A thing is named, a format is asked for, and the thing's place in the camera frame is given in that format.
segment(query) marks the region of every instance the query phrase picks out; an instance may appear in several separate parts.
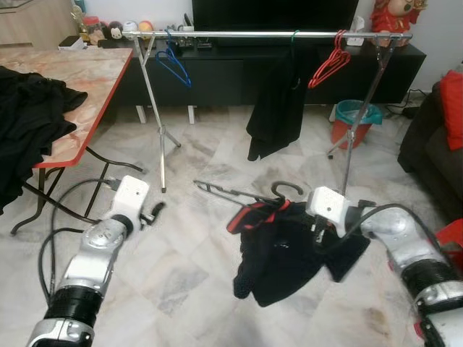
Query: black clothing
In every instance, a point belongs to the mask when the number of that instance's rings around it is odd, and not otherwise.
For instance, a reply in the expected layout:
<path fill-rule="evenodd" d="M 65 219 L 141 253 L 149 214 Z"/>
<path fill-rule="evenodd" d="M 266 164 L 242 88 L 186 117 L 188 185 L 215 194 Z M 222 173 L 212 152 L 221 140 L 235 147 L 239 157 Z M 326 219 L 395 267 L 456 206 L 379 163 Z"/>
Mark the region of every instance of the black clothing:
<path fill-rule="evenodd" d="M 246 127 L 252 136 L 248 160 L 264 158 L 299 138 L 307 84 L 318 60 L 314 48 L 296 48 L 271 70 Z"/>
<path fill-rule="evenodd" d="M 241 233 L 242 263 L 233 280 L 234 295 L 244 299 L 252 292 L 262 307 L 298 291 L 323 265 L 339 282 L 370 244 L 369 239 L 354 235 L 332 253 L 319 254 L 310 231 L 314 218 L 305 214 L 304 202 L 286 201 L 280 208 L 260 203 L 253 207 L 260 212 L 242 208 L 227 230 Z M 336 235 L 326 232 L 323 246 L 336 240 Z"/>
<path fill-rule="evenodd" d="M 76 129 L 63 113 L 86 98 L 62 81 L 0 67 L 0 214 L 22 194 L 42 155 L 51 154 L 51 143 Z"/>

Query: blue hanger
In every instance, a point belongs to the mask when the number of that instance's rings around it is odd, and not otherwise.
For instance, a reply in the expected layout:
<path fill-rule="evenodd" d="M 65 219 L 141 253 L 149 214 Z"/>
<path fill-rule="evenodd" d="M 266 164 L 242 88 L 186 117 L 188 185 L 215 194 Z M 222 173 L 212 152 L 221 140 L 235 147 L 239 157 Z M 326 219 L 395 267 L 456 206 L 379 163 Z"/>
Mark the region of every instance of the blue hanger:
<path fill-rule="evenodd" d="M 168 69 L 172 74 L 174 74 L 174 76 L 176 78 L 178 78 L 184 85 L 186 85 L 188 88 L 191 88 L 191 80 L 190 80 L 190 76 L 188 76 L 188 73 L 187 71 L 185 70 L 185 68 L 183 67 L 182 63 L 180 63 L 180 61 L 177 60 L 176 56 L 175 56 L 175 53 L 174 51 L 172 50 L 171 48 L 171 40 L 172 40 L 172 36 L 170 34 L 170 32 L 168 30 L 166 30 L 166 33 L 167 33 L 167 49 L 165 51 L 159 51 L 158 53 L 156 53 L 156 61 L 161 64 L 162 66 L 164 66 L 166 69 Z M 183 72 L 184 74 L 184 77 L 178 75 L 173 69 L 171 69 L 171 67 L 167 66 L 159 57 L 160 54 L 165 54 L 166 57 L 167 57 L 167 60 L 169 62 L 171 62 L 173 65 L 177 65 Z"/>

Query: television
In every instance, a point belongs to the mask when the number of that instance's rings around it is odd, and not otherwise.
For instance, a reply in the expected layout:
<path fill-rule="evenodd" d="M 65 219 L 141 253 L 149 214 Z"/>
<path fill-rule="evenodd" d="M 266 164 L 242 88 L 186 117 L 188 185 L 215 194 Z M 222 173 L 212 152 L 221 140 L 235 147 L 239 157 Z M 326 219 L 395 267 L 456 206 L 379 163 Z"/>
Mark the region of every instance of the television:
<path fill-rule="evenodd" d="M 198 31 L 338 31 L 358 0 L 192 0 Z"/>

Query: red figurine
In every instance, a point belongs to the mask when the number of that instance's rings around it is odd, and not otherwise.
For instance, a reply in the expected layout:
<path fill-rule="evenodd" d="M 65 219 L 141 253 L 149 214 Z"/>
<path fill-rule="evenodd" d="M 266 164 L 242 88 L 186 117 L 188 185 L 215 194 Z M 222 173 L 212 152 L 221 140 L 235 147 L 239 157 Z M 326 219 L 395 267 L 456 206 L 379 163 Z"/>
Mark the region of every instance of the red figurine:
<path fill-rule="evenodd" d="M 420 12 L 426 9 L 427 0 L 375 0 L 375 9 L 370 18 L 374 33 L 405 33 L 410 23 L 416 24 Z M 398 46 L 405 46 L 408 40 L 400 40 Z M 380 40 L 386 47 L 389 40 Z"/>

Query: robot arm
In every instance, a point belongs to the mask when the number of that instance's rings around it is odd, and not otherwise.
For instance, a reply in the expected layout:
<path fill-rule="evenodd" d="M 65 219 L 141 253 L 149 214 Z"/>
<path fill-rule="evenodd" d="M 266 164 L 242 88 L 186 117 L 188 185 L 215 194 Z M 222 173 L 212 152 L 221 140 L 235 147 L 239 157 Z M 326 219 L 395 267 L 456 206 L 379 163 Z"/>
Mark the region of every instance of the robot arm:
<path fill-rule="evenodd" d="M 141 214 L 149 186 L 125 176 L 111 209 L 102 221 L 82 234 L 79 252 L 71 259 L 51 298 L 45 317 L 34 328 L 27 347 L 90 347 L 96 315 L 108 289 L 117 255 L 127 237 L 153 217 Z"/>
<path fill-rule="evenodd" d="M 382 208 L 374 211 L 374 207 L 353 207 L 344 196 L 319 187 L 310 195 L 306 211 L 315 220 L 333 224 L 341 240 L 351 232 L 346 231 L 346 226 L 356 222 L 352 216 L 368 217 L 361 222 L 360 230 L 386 246 L 392 268 L 421 316 L 427 346 L 463 346 L 463 280 L 434 236 L 417 224 L 411 211 Z"/>

